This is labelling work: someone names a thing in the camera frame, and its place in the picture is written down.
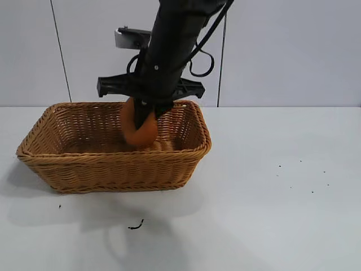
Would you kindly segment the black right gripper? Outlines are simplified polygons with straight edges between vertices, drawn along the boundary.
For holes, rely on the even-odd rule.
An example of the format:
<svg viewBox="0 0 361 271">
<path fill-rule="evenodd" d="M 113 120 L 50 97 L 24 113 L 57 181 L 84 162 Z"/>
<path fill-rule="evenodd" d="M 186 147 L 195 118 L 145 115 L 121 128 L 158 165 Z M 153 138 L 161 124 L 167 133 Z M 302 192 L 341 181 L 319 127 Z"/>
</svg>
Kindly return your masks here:
<svg viewBox="0 0 361 271">
<path fill-rule="evenodd" d="M 153 86 L 150 82 L 144 82 L 134 77 L 134 73 L 99 77 L 97 82 L 98 96 L 119 94 L 133 97 L 134 125 L 135 129 L 152 127 L 155 118 L 158 120 L 162 115 L 173 108 L 172 102 L 189 96 L 201 98 L 205 88 L 201 82 L 180 78 L 176 85 L 170 89 L 162 86 Z"/>
</svg>

